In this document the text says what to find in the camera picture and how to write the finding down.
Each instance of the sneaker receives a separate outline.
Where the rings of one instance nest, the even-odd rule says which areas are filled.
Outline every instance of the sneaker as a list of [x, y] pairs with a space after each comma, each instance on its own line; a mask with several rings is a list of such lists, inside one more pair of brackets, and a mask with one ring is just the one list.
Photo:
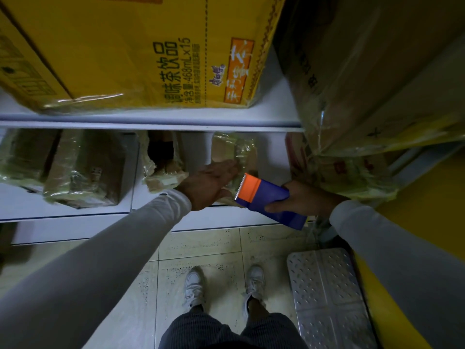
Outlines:
[[200, 267], [194, 267], [186, 276], [184, 282], [184, 304], [189, 311], [192, 307], [205, 304], [203, 273]]
[[244, 301], [244, 315], [249, 316], [249, 309], [247, 308], [248, 300], [253, 297], [260, 301], [260, 303], [265, 306], [263, 302], [263, 293], [264, 293], [264, 274], [262, 267], [258, 265], [253, 265], [247, 271], [246, 278], [246, 298]]

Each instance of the metal plate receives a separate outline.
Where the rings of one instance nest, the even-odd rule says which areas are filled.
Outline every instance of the metal plate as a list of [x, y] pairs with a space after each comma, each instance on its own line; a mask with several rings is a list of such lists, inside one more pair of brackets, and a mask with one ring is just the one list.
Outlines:
[[308, 347], [377, 348], [349, 254], [343, 248], [287, 258], [300, 335]]

